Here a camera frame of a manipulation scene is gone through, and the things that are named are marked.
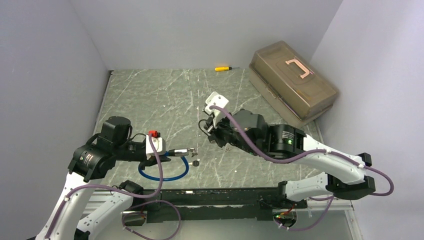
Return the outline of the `blue cable lock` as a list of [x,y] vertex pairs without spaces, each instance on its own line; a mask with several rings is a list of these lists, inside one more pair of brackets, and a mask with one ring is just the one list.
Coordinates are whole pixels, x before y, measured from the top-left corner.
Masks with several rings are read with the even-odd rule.
[[[187,159],[187,153],[182,153],[180,150],[175,153],[175,150],[170,150],[167,151],[165,155],[171,158],[171,161],[161,162],[163,182],[177,181],[188,175],[191,166]],[[146,167],[145,170],[141,170],[138,165],[137,170],[143,178],[159,182],[161,180],[159,172],[154,174],[152,170],[149,170],[149,168],[150,166]]]

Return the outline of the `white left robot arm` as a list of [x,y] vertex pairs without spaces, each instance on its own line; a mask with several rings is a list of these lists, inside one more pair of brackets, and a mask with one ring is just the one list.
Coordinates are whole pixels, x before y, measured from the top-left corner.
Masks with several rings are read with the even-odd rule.
[[[65,184],[47,223],[36,240],[94,240],[99,233],[122,211],[139,209],[145,199],[156,197],[163,185],[162,160],[166,142],[157,131],[150,131],[146,140],[131,139],[131,121],[122,116],[106,120],[99,133],[77,148],[68,165]],[[118,188],[101,182],[117,161],[139,162],[159,167],[157,189],[144,194],[144,189],[131,181]],[[113,192],[100,207],[87,216],[84,210],[97,189]]]

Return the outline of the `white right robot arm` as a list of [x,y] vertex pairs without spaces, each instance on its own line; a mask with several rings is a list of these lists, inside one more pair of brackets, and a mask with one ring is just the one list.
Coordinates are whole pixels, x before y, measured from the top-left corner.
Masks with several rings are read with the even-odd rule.
[[359,200],[376,191],[375,180],[366,168],[370,155],[349,155],[335,150],[288,124],[267,124],[260,114],[241,109],[235,114],[217,106],[205,107],[209,118],[205,130],[210,142],[227,144],[275,164],[301,164],[321,173],[297,181],[282,181],[276,203],[287,208],[309,197],[330,195]]

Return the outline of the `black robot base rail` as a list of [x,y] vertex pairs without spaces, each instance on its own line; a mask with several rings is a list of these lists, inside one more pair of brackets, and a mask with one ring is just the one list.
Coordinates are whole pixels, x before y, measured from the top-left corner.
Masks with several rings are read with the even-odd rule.
[[144,213],[147,223],[167,221],[256,219],[271,221],[278,210],[308,207],[306,200],[286,198],[277,187],[162,189],[157,196],[132,200],[130,211]]

